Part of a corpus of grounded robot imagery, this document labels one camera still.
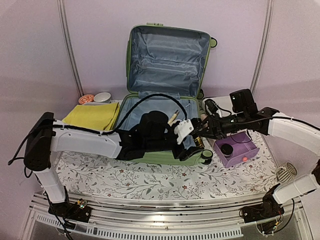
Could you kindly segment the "black gold rectangular case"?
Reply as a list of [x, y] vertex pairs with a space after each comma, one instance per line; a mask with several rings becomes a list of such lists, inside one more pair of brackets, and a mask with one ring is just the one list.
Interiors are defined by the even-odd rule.
[[194, 140], [196, 147], [201, 148], [201, 149], [205, 148], [203, 140], [200, 136], [195, 137], [193, 140]]

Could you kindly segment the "black round object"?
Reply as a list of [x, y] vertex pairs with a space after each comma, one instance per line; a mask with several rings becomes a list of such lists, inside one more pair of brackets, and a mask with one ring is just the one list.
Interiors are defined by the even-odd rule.
[[229, 157], [233, 154], [234, 149], [230, 144], [225, 143], [220, 147], [220, 151], [225, 157]]

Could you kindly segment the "white green purple drawer box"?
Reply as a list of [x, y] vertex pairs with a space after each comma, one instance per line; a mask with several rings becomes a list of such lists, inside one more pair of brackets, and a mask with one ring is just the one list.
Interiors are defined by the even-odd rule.
[[[233, 115], [232, 102], [228, 96], [224, 97], [206, 97], [202, 100], [202, 107], [205, 109], [205, 100], [212, 99], [216, 102], [221, 110], [221, 117]], [[239, 131], [232, 133], [231, 136], [221, 140], [208, 138], [208, 145], [212, 147], [219, 160], [225, 168], [230, 168], [238, 164], [244, 164], [252, 160], [259, 152], [260, 148], [257, 147], [248, 131]], [[221, 152], [221, 146], [229, 144], [233, 147], [233, 153], [229, 157], [225, 157]]]

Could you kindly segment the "green hard-shell suitcase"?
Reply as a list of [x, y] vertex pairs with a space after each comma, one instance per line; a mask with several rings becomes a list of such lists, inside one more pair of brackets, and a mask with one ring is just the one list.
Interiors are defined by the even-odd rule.
[[[138, 25], [132, 28], [127, 44], [127, 95], [116, 121], [119, 130], [130, 130], [143, 114], [165, 113], [168, 118], [179, 110], [176, 121], [200, 118], [197, 96], [210, 54], [217, 41], [208, 33], [167, 26]], [[195, 146], [193, 136], [183, 142]], [[185, 161], [170, 151], [149, 152], [137, 162], [165, 165], [207, 165], [213, 154], [203, 149]]]

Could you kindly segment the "yellow garment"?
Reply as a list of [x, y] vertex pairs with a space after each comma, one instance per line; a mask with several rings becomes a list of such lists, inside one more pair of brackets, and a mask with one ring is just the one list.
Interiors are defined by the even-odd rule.
[[109, 131], [117, 120], [119, 110], [118, 102], [102, 105], [77, 105], [62, 122], [97, 131]]

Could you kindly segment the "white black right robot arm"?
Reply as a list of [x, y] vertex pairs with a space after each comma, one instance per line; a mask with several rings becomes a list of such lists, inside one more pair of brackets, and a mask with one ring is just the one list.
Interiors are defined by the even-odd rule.
[[[231, 114], [220, 116], [221, 107], [212, 98], [202, 102], [207, 117], [204, 122], [208, 129], [205, 137], [215, 140], [226, 138], [227, 134], [240, 130], [252, 130], [265, 136], [280, 138], [320, 154], [320, 129], [308, 122], [289, 117], [277, 109], [258, 109], [249, 89], [230, 93]], [[284, 214], [283, 204], [298, 196], [309, 194], [320, 187], [320, 165], [295, 180], [278, 183], [262, 198], [259, 205], [241, 209], [245, 223], [261, 221]]]

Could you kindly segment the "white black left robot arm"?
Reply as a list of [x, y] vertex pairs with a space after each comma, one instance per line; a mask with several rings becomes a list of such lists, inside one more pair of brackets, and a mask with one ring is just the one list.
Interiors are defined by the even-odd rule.
[[140, 160], [146, 153], [171, 152], [175, 160], [183, 162], [200, 152], [198, 146], [186, 148], [184, 141], [201, 128], [200, 118], [169, 124], [165, 113], [151, 111], [143, 114], [130, 130], [98, 131], [67, 125], [55, 120], [52, 112], [45, 112], [20, 144], [25, 146], [21, 160], [43, 186], [50, 214], [87, 222], [92, 209], [85, 203], [69, 201], [67, 190], [51, 165], [52, 152], [82, 152], [121, 161]]

